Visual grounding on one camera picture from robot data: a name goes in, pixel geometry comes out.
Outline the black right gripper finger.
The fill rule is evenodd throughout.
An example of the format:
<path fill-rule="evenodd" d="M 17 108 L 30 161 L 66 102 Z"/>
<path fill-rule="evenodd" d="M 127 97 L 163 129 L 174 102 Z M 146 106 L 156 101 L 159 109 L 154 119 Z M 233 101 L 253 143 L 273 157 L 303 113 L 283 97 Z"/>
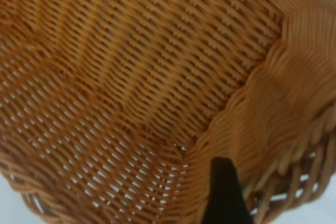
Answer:
<path fill-rule="evenodd" d="M 209 198 L 203 223 L 252 223 L 243 199 L 236 168 L 229 158 L 211 161 Z"/>

